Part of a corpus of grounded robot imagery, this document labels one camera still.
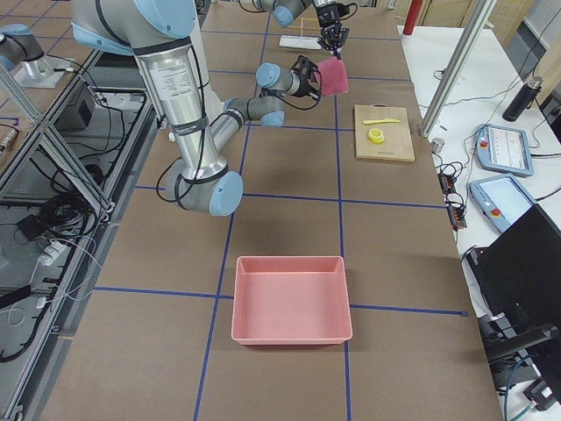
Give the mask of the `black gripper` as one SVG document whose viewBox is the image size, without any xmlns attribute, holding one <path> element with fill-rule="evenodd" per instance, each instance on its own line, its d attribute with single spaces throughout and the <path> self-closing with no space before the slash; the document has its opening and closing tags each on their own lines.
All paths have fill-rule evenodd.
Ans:
<svg viewBox="0 0 561 421">
<path fill-rule="evenodd" d="M 346 14 L 346 5 L 335 0 L 314 0 L 313 5 L 316 10 L 316 16 L 320 26 L 321 34 L 324 35 L 329 29 L 336 24 L 341 23 L 341 18 Z M 335 57 L 342 59 L 343 46 L 347 40 L 349 29 L 340 27 L 336 29 L 335 35 Z M 328 54 L 333 54 L 333 46 L 329 40 L 319 37 L 317 44 Z"/>
</svg>

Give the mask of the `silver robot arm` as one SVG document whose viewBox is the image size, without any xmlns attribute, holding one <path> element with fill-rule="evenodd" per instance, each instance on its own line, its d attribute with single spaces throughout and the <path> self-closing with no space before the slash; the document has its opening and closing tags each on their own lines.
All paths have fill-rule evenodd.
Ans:
<svg viewBox="0 0 561 421">
<path fill-rule="evenodd" d="M 351 13 L 352 6 L 358 8 L 356 4 L 341 4 L 331 0 L 238 1 L 238 4 L 246 12 L 272 14 L 276 22 L 284 28 L 295 24 L 303 12 L 312 6 L 316 11 L 319 35 L 315 38 L 303 35 L 281 35 L 280 46 L 292 49 L 322 49 L 338 60 L 341 59 L 342 49 L 349 33 L 349 29 L 343 26 L 343 21 Z"/>
<path fill-rule="evenodd" d="M 187 211 L 225 217 L 241 201 L 240 174 L 220 150 L 244 123 L 281 126 L 286 96 L 311 92 L 299 68 L 263 64 L 259 97 L 231 99 L 216 117 L 204 72 L 204 50 L 195 46 L 199 23 L 192 1 L 73 1 L 75 39 L 107 53 L 131 56 L 159 117 L 171 127 L 181 157 L 167 172 L 164 199 Z"/>
</svg>

